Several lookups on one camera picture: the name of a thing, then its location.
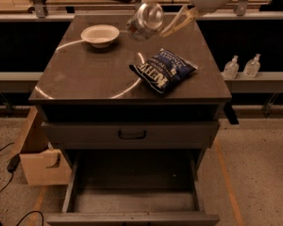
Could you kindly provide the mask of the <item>blue chip bag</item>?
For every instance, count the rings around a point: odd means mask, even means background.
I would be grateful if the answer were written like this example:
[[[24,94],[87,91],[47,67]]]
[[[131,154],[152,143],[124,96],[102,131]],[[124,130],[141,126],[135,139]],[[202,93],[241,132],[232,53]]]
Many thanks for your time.
[[[161,94],[173,89],[198,70],[194,63],[163,48],[145,62],[131,64],[129,68],[151,89]]]

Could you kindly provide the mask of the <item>clear sanitizer bottle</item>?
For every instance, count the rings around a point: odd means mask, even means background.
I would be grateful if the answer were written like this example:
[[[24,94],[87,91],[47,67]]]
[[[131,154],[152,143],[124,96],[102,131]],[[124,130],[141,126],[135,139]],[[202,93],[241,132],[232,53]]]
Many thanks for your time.
[[[260,68],[259,59],[260,54],[256,54],[252,59],[250,59],[244,67],[243,74],[248,77],[255,77]]]
[[[224,77],[226,79],[234,79],[238,73],[238,70],[238,56],[233,56],[233,58],[225,64]]]

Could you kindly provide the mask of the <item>open grey middle drawer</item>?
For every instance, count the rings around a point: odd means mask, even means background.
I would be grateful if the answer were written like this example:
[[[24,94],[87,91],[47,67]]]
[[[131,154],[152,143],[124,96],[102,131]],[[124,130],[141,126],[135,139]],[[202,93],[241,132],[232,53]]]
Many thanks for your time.
[[[216,226],[186,150],[76,154],[64,203],[50,226]]]

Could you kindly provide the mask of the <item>clear sanitizer bottle left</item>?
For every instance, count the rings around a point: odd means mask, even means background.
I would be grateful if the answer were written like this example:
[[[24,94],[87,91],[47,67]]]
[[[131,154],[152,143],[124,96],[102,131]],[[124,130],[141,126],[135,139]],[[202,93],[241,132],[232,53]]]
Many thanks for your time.
[[[233,56],[233,58],[225,64],[224,77],[226,79],[234,79],[238,73],[238,70],[238,56]]]

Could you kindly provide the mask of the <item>closed grey top drawer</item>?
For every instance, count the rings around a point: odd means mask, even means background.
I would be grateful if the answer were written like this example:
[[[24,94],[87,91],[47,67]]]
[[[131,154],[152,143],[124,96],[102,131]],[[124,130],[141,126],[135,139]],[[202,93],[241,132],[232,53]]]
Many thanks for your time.
[[[51,144],[62,149],[200,149],[210,147],[217,121],[44,122]]]

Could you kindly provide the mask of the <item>dark grey drawer cabinet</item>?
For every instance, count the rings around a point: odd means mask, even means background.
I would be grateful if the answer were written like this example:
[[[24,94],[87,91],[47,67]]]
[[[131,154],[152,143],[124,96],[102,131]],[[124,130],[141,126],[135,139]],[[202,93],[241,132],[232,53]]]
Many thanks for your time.
[[[124,27],[126,22],[124,14],[78,15],[73,19],[30,97],[42,115],[42,123],[218,121],[231,95],[198,26],[190,24],[169,38],[143,42],[121,34],[104,49],[93,48],[80,38],[90,25]],[[143,63],[161,48],[198,66],[165,94],[150,89],[129,68]],[[77,153],[108,150],[55,148],[62,151],[72,171]],[[197,176],[208,148],[133,150],[189,151]]]

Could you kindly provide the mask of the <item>white paper bowl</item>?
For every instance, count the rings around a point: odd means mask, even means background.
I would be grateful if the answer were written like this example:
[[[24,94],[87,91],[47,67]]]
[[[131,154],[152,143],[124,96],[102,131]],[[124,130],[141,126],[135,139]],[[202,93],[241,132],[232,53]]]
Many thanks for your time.
[[[97,24],[87,27],[81,32],[81,39],[94,48],[109,47],[120,35],[120,31],[113,25]]]

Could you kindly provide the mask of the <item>clear sanitizer bottle right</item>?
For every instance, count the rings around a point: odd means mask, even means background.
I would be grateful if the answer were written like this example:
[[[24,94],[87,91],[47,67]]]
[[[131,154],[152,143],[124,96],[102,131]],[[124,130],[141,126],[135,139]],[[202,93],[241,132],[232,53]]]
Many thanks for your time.
[[[243,74],[248,77],[255,77],[260,68],[259,59],[260,54],[256,54],[252,59],[250,59],[244,67]]]

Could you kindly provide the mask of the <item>silver 7up soda can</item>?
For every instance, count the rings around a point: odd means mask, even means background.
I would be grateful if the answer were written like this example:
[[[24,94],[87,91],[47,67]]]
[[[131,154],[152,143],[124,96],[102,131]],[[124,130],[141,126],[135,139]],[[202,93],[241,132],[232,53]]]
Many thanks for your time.
[[[164,25],[163,9],[158,3],[144,3],[127,21],[127,34],[134,40],[148,40]]]

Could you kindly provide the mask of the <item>black power adapter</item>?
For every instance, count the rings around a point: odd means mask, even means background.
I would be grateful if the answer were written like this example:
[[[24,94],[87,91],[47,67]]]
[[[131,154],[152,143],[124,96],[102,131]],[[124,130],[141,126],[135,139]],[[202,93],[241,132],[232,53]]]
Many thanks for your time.
[[[7,166],[8,172],[13,173],[15,170],[17,170],[19,163],[20,163],[20,155],[16,154],[9,160]]]

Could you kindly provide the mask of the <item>grey metal rail frame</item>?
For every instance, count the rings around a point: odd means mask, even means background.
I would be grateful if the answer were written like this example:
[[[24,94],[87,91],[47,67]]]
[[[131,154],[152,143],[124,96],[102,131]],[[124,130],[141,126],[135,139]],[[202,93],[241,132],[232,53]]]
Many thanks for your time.
[[[141,3],[142,0],[132,0],[128,3],[112,0],[0,0],[0,13],[32,13],[37,5],[52,13],[109,14],[124,11],[131,13]],[[185,5],[192,6],[189,0],[174,0],[173,2],[159,4],[170,12],[174,12]]]

